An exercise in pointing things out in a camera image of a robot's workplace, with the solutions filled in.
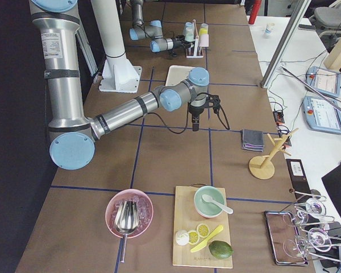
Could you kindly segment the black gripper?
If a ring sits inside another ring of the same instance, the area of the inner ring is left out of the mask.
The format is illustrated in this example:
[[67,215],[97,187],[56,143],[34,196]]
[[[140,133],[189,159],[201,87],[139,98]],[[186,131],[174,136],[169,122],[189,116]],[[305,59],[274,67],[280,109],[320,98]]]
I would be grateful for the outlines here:
[[193,101],[188,103],[188,112],[192,115],[192,130],[199,130],[199,115],[201,115],[205,108],[205,101]]
[[173,42],[173,49],[176,48],[190,48],[191,47],[191,42],[187,42],[185,40],[185,36],[176,36],[175,38],[172,38],[172,42]]

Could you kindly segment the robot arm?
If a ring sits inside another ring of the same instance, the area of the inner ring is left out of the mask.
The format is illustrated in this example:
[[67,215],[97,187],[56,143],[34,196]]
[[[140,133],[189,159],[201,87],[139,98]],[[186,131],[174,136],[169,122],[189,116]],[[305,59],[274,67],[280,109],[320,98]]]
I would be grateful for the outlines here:
[[176,48],[190,48],[192,42],[187,42],[184,35],[172,38],[164,38],[163,27],[159,20],[150,21],[145,25],[143,20],[143,3],[141,0],[130,1],[132,11],[132,28],[129,30],[131,40],[143,40],[149,38],[152,52],[170,51]]
[[141,67],[126,56],[114,1],[92,1],[98,31],[106,54],[102,80],[82,100],[76,34],[80,31],[77,1],[30,1],[33,24],[39,29],[45,61],[44,78],[51,99],[48,125],[52,161],[60,168],[86,166],[95,143],[158,108],[174,111],[184,105],[199,106],[206,99],[209,73],[192,68],[172,86],[159,86],[134,98],[140,86]]

